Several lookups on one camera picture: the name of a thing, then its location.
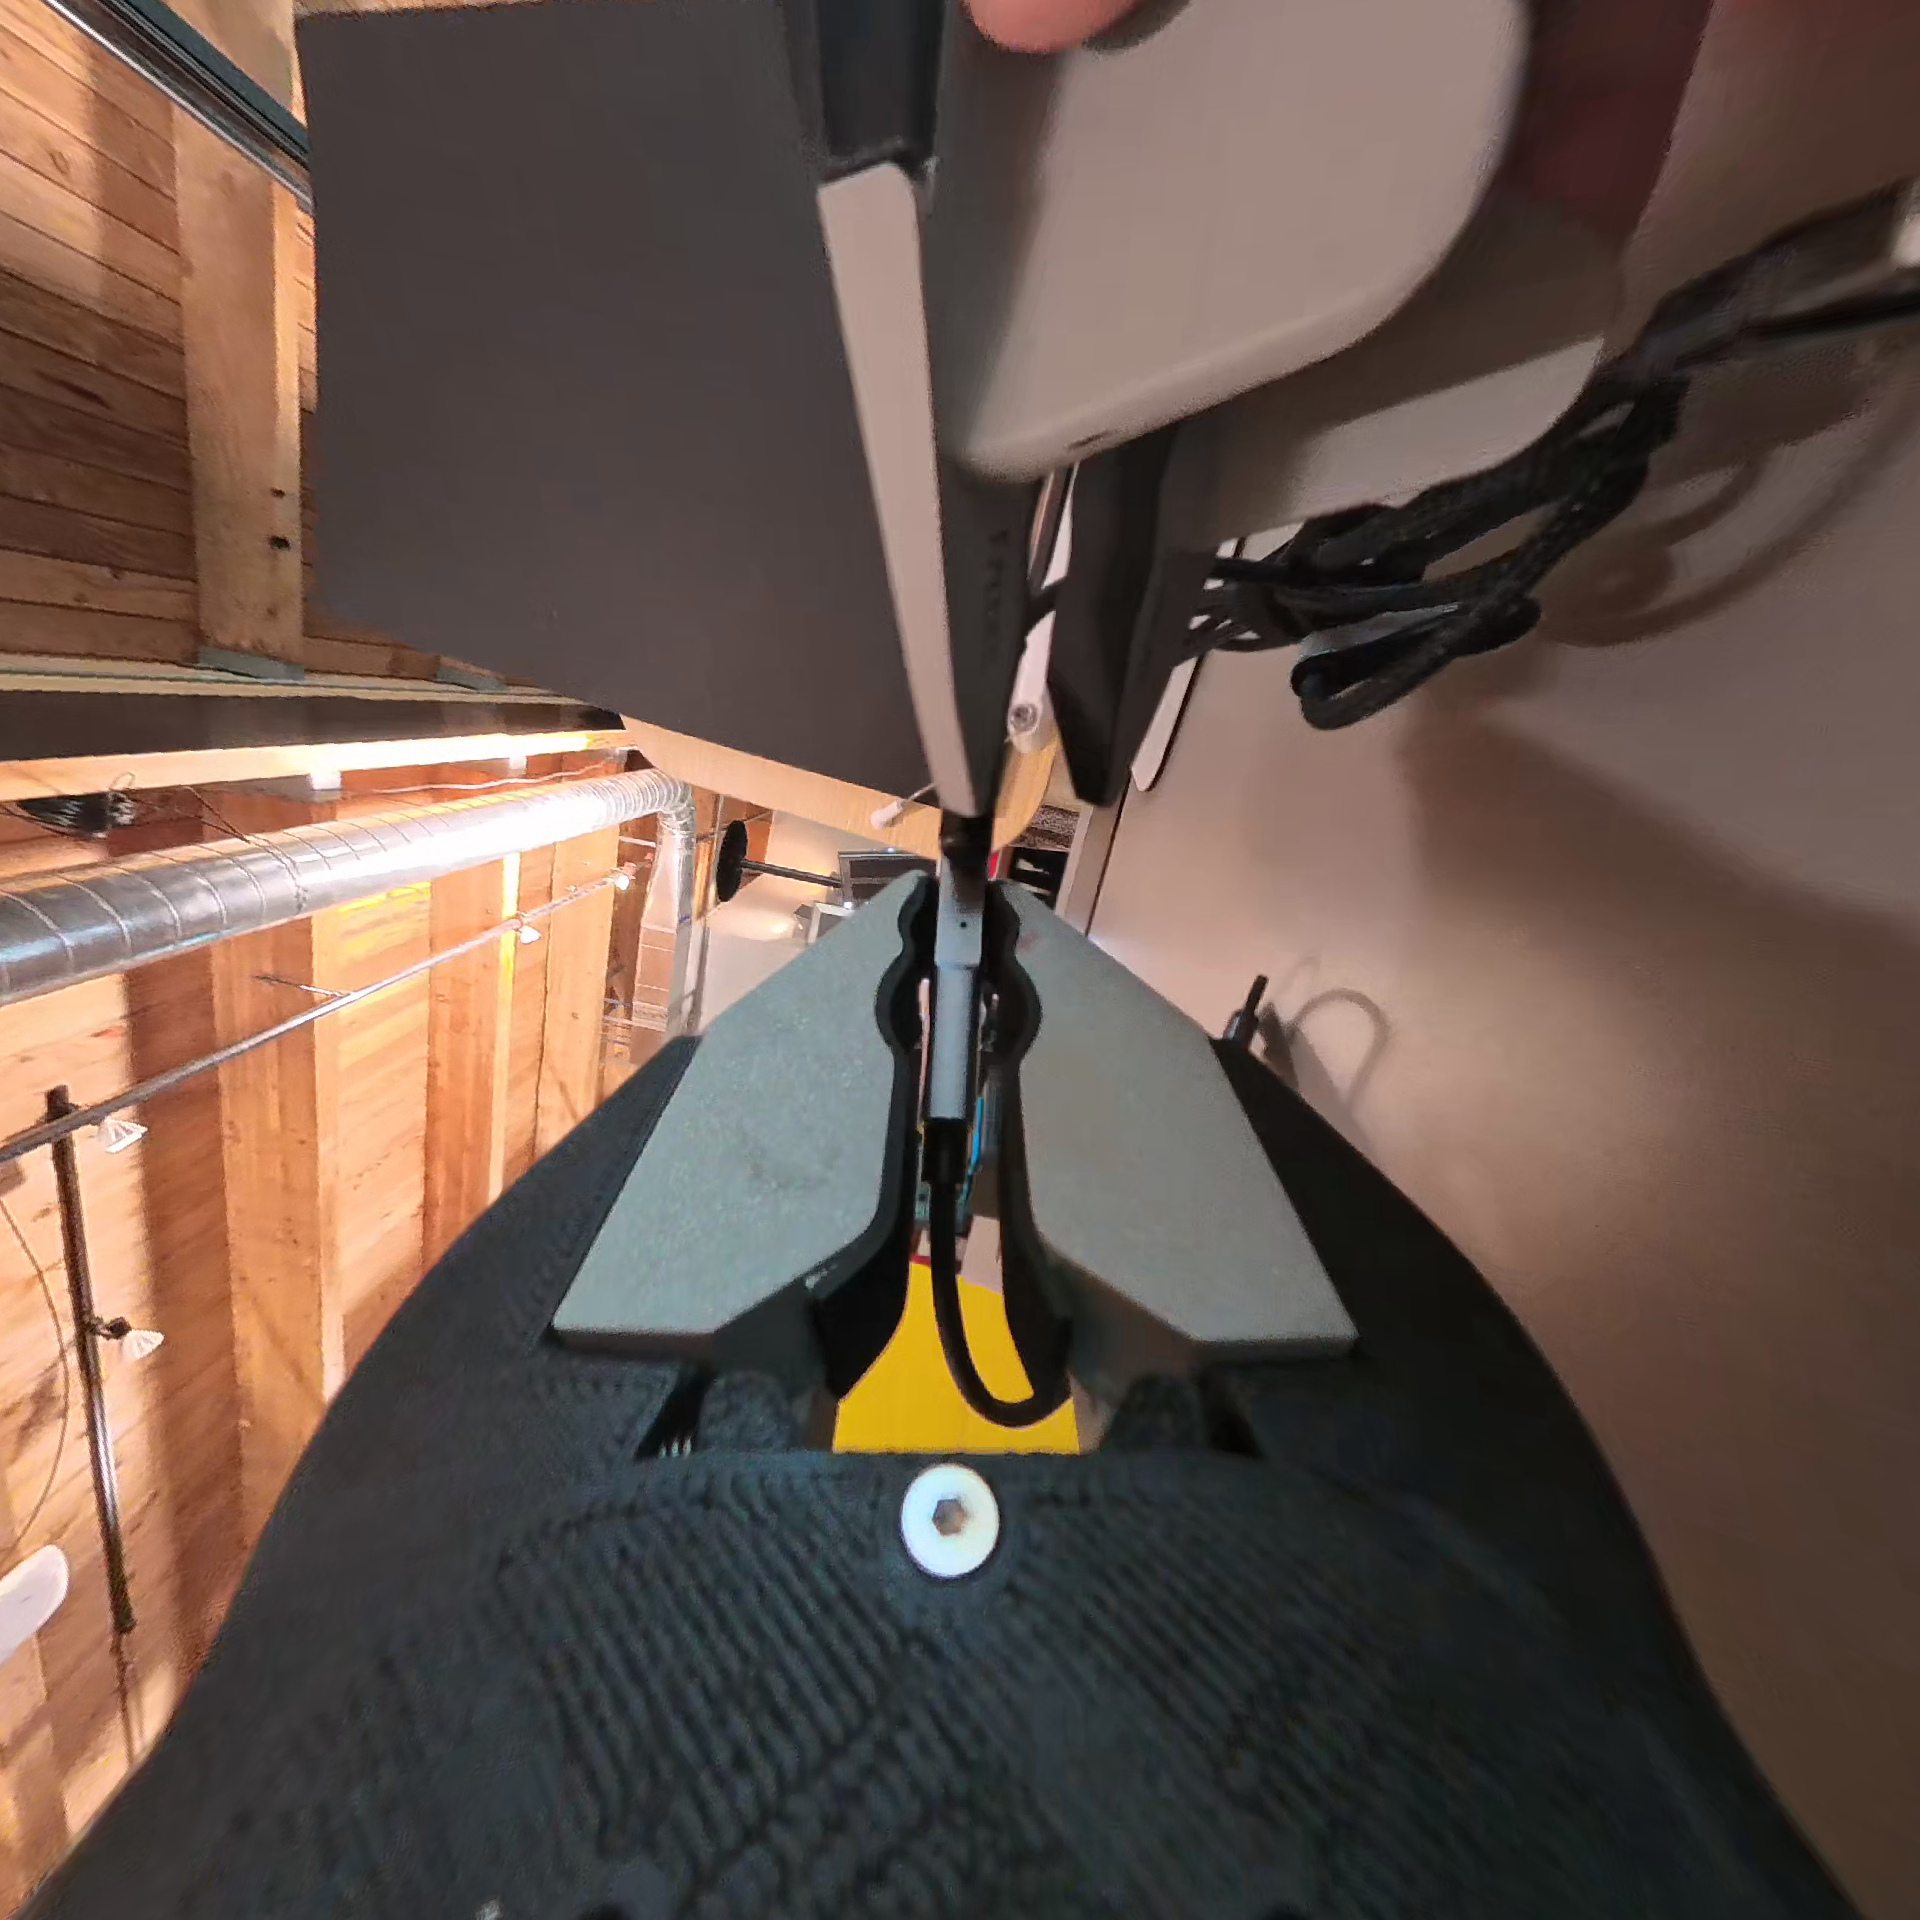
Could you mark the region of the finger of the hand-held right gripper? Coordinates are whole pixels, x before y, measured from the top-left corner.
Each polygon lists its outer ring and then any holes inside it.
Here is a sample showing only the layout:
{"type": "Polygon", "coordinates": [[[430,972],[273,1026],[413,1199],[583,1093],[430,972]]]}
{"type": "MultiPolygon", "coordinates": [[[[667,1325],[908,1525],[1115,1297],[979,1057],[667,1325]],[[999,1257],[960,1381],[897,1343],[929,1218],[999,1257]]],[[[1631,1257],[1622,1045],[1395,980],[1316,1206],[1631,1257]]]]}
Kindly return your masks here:
{"type": "Polygon", "coordinates": [[[1040,484],[1356,344],[1476,209],[1531,5],[819,5],[819,212],[929,802],[992,812],[1040,484]]]}
{"type": "Polygon", "coordinates": [[[1184,425],[1184,546],[1405,498],[1533,444],[1616,313],[1605,244],[1455,244],[1356,344],[1184,425]]]}

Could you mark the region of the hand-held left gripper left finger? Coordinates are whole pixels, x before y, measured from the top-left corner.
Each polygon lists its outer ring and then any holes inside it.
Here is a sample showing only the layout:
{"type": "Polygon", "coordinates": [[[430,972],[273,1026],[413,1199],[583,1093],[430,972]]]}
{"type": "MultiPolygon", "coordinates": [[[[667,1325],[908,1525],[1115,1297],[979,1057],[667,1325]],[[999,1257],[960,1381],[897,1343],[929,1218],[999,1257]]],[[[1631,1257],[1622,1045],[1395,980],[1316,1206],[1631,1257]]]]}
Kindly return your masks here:
{"type": "Polygon", "coordinates": [[[551,1319],[589,1352],[845,1394],[905,1308],[928,878],[727,1007],[551,1319]]]}

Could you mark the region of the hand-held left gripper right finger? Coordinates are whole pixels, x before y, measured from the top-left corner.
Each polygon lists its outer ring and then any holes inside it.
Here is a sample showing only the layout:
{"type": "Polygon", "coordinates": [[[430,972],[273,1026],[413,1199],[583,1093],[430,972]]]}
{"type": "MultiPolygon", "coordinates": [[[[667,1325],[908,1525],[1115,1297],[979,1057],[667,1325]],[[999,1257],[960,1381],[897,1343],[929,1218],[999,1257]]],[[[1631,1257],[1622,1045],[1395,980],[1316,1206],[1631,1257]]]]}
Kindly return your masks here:
{"type": "Polygon", "coordinates": [[[1212,1037],[992,887],[1004,1293],[1024,1357],[1204,1374],[1345,1352],[1356,1322],[1212,1037]]]}

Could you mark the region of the yellow plastic bin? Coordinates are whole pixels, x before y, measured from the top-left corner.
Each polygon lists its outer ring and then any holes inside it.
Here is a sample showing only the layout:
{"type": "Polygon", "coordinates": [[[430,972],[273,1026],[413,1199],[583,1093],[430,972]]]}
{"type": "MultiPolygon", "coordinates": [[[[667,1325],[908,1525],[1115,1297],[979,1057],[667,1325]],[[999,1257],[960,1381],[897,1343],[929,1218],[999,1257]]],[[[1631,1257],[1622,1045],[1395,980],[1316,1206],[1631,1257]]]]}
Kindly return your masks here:
{"type": "MultiPolygon", "coordinates": [[[[968,1279],[957,1282],[965,1332],[982,1382],[1001,1399],[1027,1391],[1024,1367],[1004,1319],[1001,1295],[968,1279]]],[[[940,1342],[926,1262],[908,1270],[902,1319],[864,1377],[838,1404],[833,1450],[993,1455],[1079,1454],[1072,1404],[1027,1429],[1001,1429],[965,1401],[940,1342]]]]}

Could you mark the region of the person's right hand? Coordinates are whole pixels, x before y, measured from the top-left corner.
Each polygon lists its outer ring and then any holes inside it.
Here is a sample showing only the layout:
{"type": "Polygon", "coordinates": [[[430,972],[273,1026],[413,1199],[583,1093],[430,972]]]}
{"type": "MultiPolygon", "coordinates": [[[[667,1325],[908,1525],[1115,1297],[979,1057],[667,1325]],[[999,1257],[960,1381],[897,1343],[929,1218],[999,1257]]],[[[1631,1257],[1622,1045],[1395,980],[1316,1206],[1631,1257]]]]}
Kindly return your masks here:
{"type": "Polygon", "coordinates": [[[1660,172],[1707,5],[968,5],[933,230],[1097,279],[1415,274],[1496,185],[1597,232],[1660,172]]]}

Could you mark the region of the wood-framed black board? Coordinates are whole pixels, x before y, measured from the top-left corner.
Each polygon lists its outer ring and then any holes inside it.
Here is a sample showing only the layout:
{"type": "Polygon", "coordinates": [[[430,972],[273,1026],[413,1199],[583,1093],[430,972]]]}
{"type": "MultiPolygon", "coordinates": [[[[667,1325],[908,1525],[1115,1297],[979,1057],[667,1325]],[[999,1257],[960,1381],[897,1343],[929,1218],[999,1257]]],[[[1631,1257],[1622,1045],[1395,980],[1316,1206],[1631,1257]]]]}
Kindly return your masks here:
{"type": "Polygon", "coordinates": [[[924,788],[783,5],[296,23],[327,610],[924,788]]]}

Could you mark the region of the silver ventilation duct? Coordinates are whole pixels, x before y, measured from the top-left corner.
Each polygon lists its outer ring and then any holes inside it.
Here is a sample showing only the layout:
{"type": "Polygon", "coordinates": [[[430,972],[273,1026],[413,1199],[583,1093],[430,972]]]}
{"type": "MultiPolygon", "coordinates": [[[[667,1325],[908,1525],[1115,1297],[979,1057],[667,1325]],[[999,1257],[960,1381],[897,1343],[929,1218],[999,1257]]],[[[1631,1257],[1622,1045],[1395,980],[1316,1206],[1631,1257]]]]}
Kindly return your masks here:
{"type": "Polygon", "coordinates": [[[3,1002],[644,817],[659,817],[669,846],[685,849],[695,830],[691,785],[661,769],[534,784],[9,880],[3,1002]]]}

